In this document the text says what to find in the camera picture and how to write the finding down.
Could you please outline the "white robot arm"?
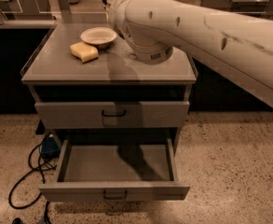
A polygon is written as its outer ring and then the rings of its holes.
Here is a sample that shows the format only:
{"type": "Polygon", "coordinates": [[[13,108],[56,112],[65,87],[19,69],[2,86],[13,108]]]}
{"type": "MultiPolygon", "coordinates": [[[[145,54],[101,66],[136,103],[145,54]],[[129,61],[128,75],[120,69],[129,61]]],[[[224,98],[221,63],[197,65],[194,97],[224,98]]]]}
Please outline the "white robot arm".
{"type": "Polygon", "coordinates": [[[175,0],[102,0],[143,63],[180,49],[273,108],[273,21],[175,0]]]}

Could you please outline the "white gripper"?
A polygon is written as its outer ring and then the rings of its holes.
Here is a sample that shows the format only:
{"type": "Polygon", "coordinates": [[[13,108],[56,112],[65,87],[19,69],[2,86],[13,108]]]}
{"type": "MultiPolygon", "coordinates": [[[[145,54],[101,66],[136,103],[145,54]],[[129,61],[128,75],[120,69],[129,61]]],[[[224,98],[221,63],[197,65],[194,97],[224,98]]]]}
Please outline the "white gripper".
{"type": "Polygon", "coordinates": [[[125,9],[130,0],[102,0],[106,19],[110,27],[119,35],[122,35],[125,9]]]}

